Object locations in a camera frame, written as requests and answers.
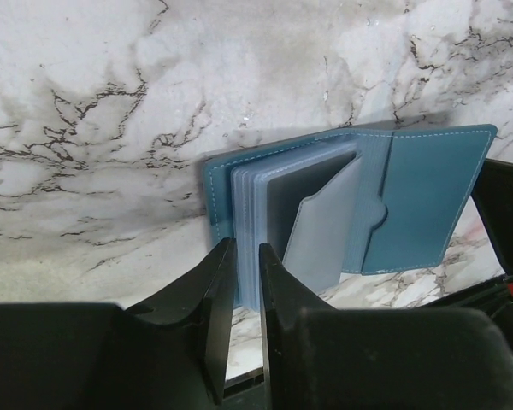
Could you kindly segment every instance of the card holder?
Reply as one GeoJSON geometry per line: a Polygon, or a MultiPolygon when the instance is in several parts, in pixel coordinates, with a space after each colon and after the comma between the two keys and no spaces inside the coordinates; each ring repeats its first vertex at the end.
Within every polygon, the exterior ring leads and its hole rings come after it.
{"type": "MultiPolygon", "coordinates": [[[[289,173],[282,175],[283,179],[277,180],[260,180],[256,175],[271,175],[274,170],[282,168],[281,163],[286,154],[318,155],[324,145],[350,143],[357,147],[359,169],[355,188],[351,182],[345,186],[347,190],[353,189],[356,193],[355,203],[343,204],[345,214],[342,220],[349,221],[349,224],[346,228],[347,239],[342,241],[345,246],[342,272],[380,274],[437,266],[445,255],[454,227],[496,131],[495,126],[489,125],[426,131],[338,129],[209,159],[203,167],[203,184],[213,243],[218,243],[224,237],[233,237],[235,226],[235,236],[242,243],[246,243],[244,249],[248,249],[248,255],[252,257],[252,262],[248,265],[250,269],[257,265],[257,245],[260,242],[272,243],[280,256],[284,256],[289,241],[295,243],[302,238],[309,243],[311,234],[305,233],[308,231],[305,221],[319,222],[319,227],[325,226],[329,223],[325,213],[334,212],[323,211],[319,220],[306,217],[300,220],[300,215],[310,214],[306,208],[314,207],[310,205],[313,201],[306,203],[303,199],[313,196],[328,181],[332,183],[334,175],[340,173],[347,166],[347,162],[334,174],[326,175],[320,171],[307,173],[300,179],[294,178],[293,175],[302,175],[304,169],[310,169],[308,164],[301,166],[298,170],[300,174],[292,174],[293,180],[287,184],[283,182],[288,180],[286,175],[289,173]],[[255,172],[252,176],[246,174],[245,185],[242,187],[236,182],[236,178],[232,178],[234,168],[239,166],[251,166],[255,172]],[[308,175],[314,174],[322,178],[326,176],[325,181],[319,190],[306,192],[302,196],[302,191],[307,187],[305,182],[308,175]],[[236,193],[233,192],[235,186],[238,186],[236,193]],[[274,202],[278,201],[289,203],[286,206],[289,212],[285,214],[285,218],[274,213],[274,209],[278,209],[274,202]],[[293,230],[298,211],[299,220],[293,230]],[[251,213],[252,219],[244,220],[251,213]],[[256,214],[266,215],[266,218],[255,218],[256,214]]],[[[316,167],[318,164],[319,161],[311,166],[316,167]]],[[[321,203],[317,197],[312,199],[321,203]]],[[[324,268],[329,263],[332,266],[332,262],[326,257],[327,252],[332,250],[325,249],[325,244],[318,243],[317,237],[316,233],[312,256],[320,262],[320,267],[324,268]]],[[[332,236],[329,243],[336,244],[332,236]]],[[[308,278],[310,274],[303,272],[303,267],[311,264],[310,258],[303,261],[305,255],[302,253],[294,258],[296,252],[293,254],[292,249],[290,245],[285,262],[287,265],[291,264],[291,271],[299,271],[299,277],[306,284],[318,290],[321,287],[320,280],[328,283],[330,278],[332,281],[332,274],[308,278]]],[[[258,299],[259,283],[256,276],[251,277],[250,282],[243,282],[240,274],[239,288],[240,291],[245,289],[243,300],[247,300],[251,292],[254,293],[253,300],[258,299]]]]}
{"type": "Polygon", "coordinates": [[[283,264],[314,292],[337,284],[353,220],[362,158],[358,156],[319,192],[302,200],[283,264]]]}

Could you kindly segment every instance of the white stitching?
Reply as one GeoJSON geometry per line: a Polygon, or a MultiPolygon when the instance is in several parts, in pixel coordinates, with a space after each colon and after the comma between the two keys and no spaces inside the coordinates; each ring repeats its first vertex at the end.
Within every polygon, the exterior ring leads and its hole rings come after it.
{"type": "MultiPolygon", "coordinates": [[[[213,203],[213,213],[215,215],[216,233],[218,235],[218,238],[221,239],[221,231],[220,231],[220,228],[219,228],[218,215],[217,215],[217,212],[216,212],[215,189],[213,187],[213,171],[215,171],[217,168],[227,167],[228,165],[241,164],[241,163],[244,163],[244,162],[247,162],[247,161],[255,160],[257,158],[263,158],[263,157],[270,156],[270,155],[273,155],[273,154],[278,154],[280,152],[288,151],[290,149],[295,149],[295,148],[304,147],[306,145],[315,144],[316,142],[322,141],[322,140],[325,140],[325,139],[334,138],[334,137],[340,137],[342,135],[354,135],[356,137],[425,138],[425,137],[440,137],[440,136],[444,136],[444,135],[474,134],[474,133],[478,133],[478,132],[483,132],[483,131],[482,130],[473,130],[473,131],[464,131],[464,132],[439,132],[439,133],[435,133],[435,134],[426,134],[426,135],[383,135],[383,134],[379,134],[379,133],[376,133],[376,134],[374,134],[374,133],[370,133],[370,134],[364,133],[363,134],[363,133],[359,133],[359,132],[341,132],[340,134],[333,134],[333,135],[327,135],[326,137],[323,137],[323,138],[316,138],[315,140],[312,140],[312,141],[310,141],[308,143],[302,143],[300,145],[295,145],[295,146],[292,146],[290,148],[278,149],[276,151],[269,152],[267,154],[255,155],[255,156],[252,156],[251,158],[246,158],[244,160],[232,161],[232,162],[228,162],[226,164],[217,165],[216,167],[213,167],[213,168],[211,168],[209,170],[209,184],[211,185],[211,197],[212,197],[211,201],[213,203]]],[[[490,138],[492,136],[492,133],[490,131],[485,131],[485,132],[488,134],[488,139],[490,140],[490,138]]],[[[479,164],[482,163],[484,157],[486,156],[486,147],[487,146],[488,146],[488,144],[485,145],[485,148],[482,150],[481,158],[477,162],[477,165],[476,165],[475,170],[473,171],[473,175],[471,177],[472,181],[475,179],[475,175],[477,174],[477,172],[479,170],[479,164]]],[[[466,193],[464,195],[464,198],[466,199],[466,201],[462,201],[460,203],[460,207],[457,210],[456,217],[452,221],[451,229],[449,230],[449,233],[446,235],[445,243],[443,244],[443,248],[442,248],[441,252],[439,253],[439,256],[438,256],[437,260],[434,262],[433,266],[439,265],[440,262],[442,261],[441,256],[446,251],[446,248],[447,248],[448,243],[449,243],[449,239],[451,238],[452,233],[454,232],[454,229],[456,227],[456,223],[457,223],[457,220],[458,220],[458,218],[460,216],[460,213],[462,212],[463,207],[465,206],[465,204],[467,202],[467,198],[469,198],[469,192],[471,190],[471,185],[472,184],[468,185],[468,189],[467,189],[467,191],[466,191],[466,193]]],[[[395,269],[379,270],[379,271],[364,272],[364,273],[402,272],[402,271],[408,271],[410,269],[418,269],[418,268],[421,268],[421,267],[429,267],[429,266],[430,266],[429,264],[414,265],[414,266],[405,266],[405,267],[400,267],[400,268],[395,268],[395,269]]],[[[358,271],[342,271],[342,272],[343,273],[362,273],[361,271],[359,271],[359,272],[358,271]]]]}

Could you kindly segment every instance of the leather cover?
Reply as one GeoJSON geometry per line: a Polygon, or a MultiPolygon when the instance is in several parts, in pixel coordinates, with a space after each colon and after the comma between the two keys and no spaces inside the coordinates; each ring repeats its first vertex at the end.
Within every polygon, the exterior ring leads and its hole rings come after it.
{"type": "Polygon", "coordinates": [[[234,236],[230,177],[236,166],[343,138],[356,142],[362,154],[343,272],[437,266],[496,132],[490,125],[426,131],[344,128],[209,159],[203,183],[213,243],[234,236]]]}

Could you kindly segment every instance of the wallet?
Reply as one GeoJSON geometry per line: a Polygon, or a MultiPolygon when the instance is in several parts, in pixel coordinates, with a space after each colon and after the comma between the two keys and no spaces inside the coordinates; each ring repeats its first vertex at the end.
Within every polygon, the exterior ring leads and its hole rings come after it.
{"type": "Polygon", "coordinates": [[[208,159],[212,242],[238,244],[236,305],[259,308],[260,243],[314,292],[342,272],[439,265],[496,132],[340,128],[208,159]]]}

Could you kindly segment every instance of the marble surface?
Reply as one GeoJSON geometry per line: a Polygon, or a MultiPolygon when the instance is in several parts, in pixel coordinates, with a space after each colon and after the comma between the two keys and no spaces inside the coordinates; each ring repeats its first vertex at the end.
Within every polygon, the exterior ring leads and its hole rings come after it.
{"type": "MultiPolygon", "coordinates": [[[[0,1],[0,301],[128,306],[193,267],[198,163],[334,128],[493,123],[513,161],[513,0],[0,1]]],[[[344,277],[337,307],[500,273],[471,204],[432,270],[344,277]]],[[[228,377],[262,363],[236,311],[228,377]]]]}

